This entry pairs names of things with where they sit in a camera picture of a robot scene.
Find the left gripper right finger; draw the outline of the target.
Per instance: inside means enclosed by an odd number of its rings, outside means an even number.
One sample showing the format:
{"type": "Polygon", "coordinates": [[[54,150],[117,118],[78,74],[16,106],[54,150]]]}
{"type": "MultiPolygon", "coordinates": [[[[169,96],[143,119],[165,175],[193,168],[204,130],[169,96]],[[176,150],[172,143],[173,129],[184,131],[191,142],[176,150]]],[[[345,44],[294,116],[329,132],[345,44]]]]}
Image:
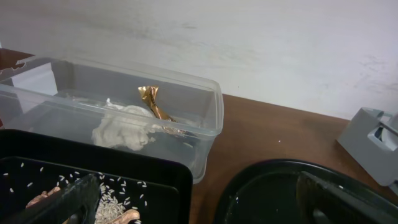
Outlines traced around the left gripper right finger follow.
{"type": "Polygon", "coordinates": [[[296,202],[304,223],[397,223],[397,206],[373,203],[308,172],[298,177],[296,202]]]}

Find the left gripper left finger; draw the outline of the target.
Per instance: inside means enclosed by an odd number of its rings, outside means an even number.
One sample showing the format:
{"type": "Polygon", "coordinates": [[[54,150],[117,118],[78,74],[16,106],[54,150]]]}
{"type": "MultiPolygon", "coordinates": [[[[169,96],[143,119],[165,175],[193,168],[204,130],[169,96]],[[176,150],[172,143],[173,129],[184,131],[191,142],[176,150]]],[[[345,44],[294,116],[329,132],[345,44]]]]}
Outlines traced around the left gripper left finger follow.
{"type": "Polygon", "coordinates": [[[89,174],[1,223],[63,223],[76,213],[81,214],[79,223],[94,223],[99,200],[99,180],[89,174]]]}

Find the white napkin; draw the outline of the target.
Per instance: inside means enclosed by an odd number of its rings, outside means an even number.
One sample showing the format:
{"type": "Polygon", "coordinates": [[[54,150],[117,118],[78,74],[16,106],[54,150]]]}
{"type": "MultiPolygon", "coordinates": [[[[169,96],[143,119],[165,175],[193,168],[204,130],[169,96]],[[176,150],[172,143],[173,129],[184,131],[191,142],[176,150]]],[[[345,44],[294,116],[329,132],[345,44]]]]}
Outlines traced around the white napkin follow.
{"type": "Polygon", "coordinates": [[[154,137],[149,133],[160,131],[161,127],[144,121],[122,118],[105,113],[100,125],[92,131],[91,139],[94,145],[108,148],[126,146],[133,151],[140,151],[154,137]]]}

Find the gold foil wrapper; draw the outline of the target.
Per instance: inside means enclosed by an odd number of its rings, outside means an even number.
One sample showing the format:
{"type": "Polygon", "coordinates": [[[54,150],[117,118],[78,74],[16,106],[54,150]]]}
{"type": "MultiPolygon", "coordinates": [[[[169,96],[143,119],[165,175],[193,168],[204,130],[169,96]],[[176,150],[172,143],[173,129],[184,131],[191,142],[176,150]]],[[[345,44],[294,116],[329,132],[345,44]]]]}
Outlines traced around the gold foil wrapper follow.
{"type": "MultiPolygon", "coordinates": [[[[155,102],[158,90],[158,85],[147,85],[138,88],[141,100],[149,107],[156,118],[176,123],[177,121],[169,116],[163,109],[159,108],[155,102]]],[[[168,126],[163,126],[162,128],[166,133],[173,134],[175,136],[183,136],[186,134],[186,131],[181,129],[171,128],[168,126]]]]}

